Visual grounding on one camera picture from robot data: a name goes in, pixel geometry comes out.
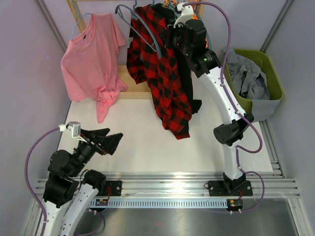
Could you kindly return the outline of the red black plaid shirt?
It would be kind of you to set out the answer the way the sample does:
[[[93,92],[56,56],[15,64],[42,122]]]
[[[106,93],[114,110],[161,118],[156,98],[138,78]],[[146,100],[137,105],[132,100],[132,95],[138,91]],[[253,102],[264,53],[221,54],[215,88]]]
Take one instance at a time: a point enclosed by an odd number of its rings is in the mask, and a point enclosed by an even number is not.
[[[165,48],[159,34],[166,19],[146,5],[135,9],[141,20],[132,19],[132,39],[127,50],[126,67],[137,83],[146,82],[154,109],[164,129],[178,140],[188,138],[192,110],[182,88],[173,49]]]

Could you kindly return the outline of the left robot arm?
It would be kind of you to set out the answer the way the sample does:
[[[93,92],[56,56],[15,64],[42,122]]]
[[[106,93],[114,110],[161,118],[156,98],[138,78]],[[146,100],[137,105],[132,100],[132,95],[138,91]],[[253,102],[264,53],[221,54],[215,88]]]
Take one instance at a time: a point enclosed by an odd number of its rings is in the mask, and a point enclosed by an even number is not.
[[[43,236],[72,236],[84,212],[96,196],[104,196],[96,206],[109,206],[112,196],[120,196],[122,182],[107,180],[96,171],[84,171],[94,154],[113,155],[123,134],[110,134],[109,128],[84,130],[80,123],[61,124],[59,130],[78,141],[70,153],[58,150],[48,166],[49,177],[43,194],[46,215]]]

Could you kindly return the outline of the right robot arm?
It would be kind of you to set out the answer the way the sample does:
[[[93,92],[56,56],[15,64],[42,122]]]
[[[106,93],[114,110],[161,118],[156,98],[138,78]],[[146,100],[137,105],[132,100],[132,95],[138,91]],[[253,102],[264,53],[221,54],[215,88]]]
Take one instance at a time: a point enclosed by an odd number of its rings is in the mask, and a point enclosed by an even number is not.
[[[206,46],[206,28],[201,20],[188,20],[185,23],[171,21],[159,35],[166,48],[180,51],[189,69],[210,91],[220,112],[222,124],[213,131],[221,143],[225,161],[223,180],[208,181],[210,196],[252,196],[252,186],[241,172],[237,163],[237,145],[248,128],[247,122],[253,115],[238,104],[229,86],[224,83],[224,68],[216,53]]]

